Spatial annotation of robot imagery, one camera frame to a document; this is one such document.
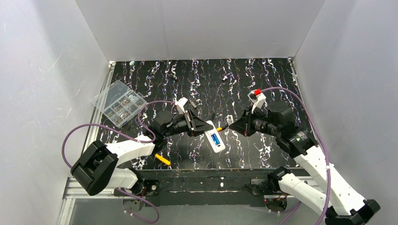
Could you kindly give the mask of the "white remote control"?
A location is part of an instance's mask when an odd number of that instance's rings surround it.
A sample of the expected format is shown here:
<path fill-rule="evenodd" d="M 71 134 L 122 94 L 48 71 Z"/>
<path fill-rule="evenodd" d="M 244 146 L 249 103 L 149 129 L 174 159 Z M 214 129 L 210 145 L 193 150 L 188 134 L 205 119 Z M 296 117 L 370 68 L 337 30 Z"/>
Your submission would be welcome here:
<path fill-rule="evenodd" d="M 205 136 L 207 137 L 208 141 L 210 142 L 211 148 L 215 153 L 219 153 L 225 150 L 225 144 L 222 138 L 219 135 L 214 123 L 210 120 L 206 121 L 212 128 L 208 131 L 205 131 Z"/>

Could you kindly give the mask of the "blue AA battery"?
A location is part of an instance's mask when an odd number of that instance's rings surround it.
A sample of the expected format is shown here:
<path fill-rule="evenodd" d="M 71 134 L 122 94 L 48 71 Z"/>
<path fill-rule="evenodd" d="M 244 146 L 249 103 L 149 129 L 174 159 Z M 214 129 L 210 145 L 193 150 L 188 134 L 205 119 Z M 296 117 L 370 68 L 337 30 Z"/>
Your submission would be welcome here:
<path fill-rule="evenodd" d="M 211 134 L 211 137 L 212 137 L 212 140 L 213 140 L 215 146 L 219 147 L 221 145 L 221 141 L 220 141 L 218 133 Z"/>

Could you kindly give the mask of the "white remote battery cover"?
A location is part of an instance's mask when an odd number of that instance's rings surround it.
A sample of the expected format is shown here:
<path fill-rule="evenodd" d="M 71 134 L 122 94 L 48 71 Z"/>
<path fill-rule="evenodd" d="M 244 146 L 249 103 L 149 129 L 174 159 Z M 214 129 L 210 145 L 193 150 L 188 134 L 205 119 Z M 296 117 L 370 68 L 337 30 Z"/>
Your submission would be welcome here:
<path fill-rule="evenodd" d="M 227 119 L 228 123 L 233 123 L 233 116 L 232 115 L 227 115 L 226 119 Z"/>

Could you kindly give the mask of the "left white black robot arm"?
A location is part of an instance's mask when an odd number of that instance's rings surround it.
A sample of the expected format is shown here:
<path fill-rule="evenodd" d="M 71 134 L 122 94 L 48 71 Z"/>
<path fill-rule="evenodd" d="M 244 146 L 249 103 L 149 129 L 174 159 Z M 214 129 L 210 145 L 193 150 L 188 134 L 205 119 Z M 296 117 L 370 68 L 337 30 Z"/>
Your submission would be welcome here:
<path fill-rule="evenodd" d="M 114 144 L 92 142 L 81 157 L 71 166 L 71 175 L 90 196 L 105 188 L 134 190 L 143 182 L 143 177 L 134 169 L 121 169 L 132 159 L 155 155 L 167 145 L 167 137 L 186 133 L 196 137 L 206 135 L 210 143 L 218 139 L 218 131 L 211 121 L 203 121 L 192 110 L 173 116 L 162 111 L 154 118 L 142 135 Z"/>

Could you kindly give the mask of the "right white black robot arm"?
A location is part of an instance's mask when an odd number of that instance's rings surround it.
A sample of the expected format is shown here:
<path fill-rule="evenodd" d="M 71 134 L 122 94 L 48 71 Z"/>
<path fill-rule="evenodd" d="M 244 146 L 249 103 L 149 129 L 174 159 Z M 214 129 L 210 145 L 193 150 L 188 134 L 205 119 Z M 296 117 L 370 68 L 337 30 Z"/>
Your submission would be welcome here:
<path fill-rule="evenodd" d="M 381 209 L 374 199 L 366 199 L 326 162 L 325 153 L 311 132 L 295 124 L 287 106 L 270 106 L 267 112 L 249 108 L 229 128 L 244 135 L 256 132 L 275 137 L 277 145 L 302 166 L 322 191 L 297 178 L 281 166 L 267 175 L 274 191 L 293 195 L 317 212 L 327 225 L 364 225 Z"/>

